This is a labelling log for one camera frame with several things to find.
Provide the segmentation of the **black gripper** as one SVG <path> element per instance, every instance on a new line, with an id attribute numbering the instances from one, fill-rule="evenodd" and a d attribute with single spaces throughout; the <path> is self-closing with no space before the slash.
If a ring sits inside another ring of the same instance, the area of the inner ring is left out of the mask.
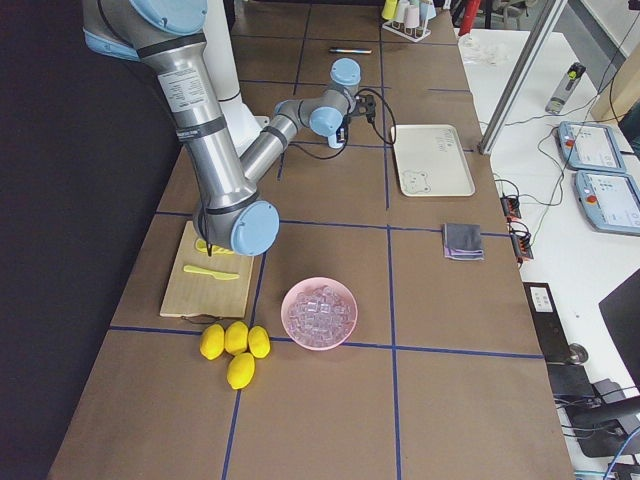
<path id="1" fill-rule="evenodd" d="M 349 113 L 350 118 L 365 117 L 368 123 L 376 121 L 376 101 L 372 94 L 362 94 L 355 97 L 355 106 Z"/>

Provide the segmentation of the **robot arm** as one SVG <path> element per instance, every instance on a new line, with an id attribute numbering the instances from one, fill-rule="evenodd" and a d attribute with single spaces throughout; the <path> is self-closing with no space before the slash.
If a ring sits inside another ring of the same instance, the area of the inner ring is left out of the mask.
<path id="1" fill-rule="evenodd" d="M 140 62 L 155 74 L 195 171 L 199 237 L 239 255 L 267 251 L 279 215 L 244 171 L 220 104 L 237 85 L 223 2 L 85 1 L 82 12 L 92 51 Z"/>
<path id="2" fill-rule="evenodd" d="M 287 100 L 276 106 L 273 118 L 240 157 L 248 180 L 258 182 L 304 128 L 339 148 L 348 139 L 351 118 L 365 116 L 370 123 L 375 121 L 375 100 L 359 88 L 361 69 L 355 60 L 336 60 L 330 77 L 319 97 Z"/>

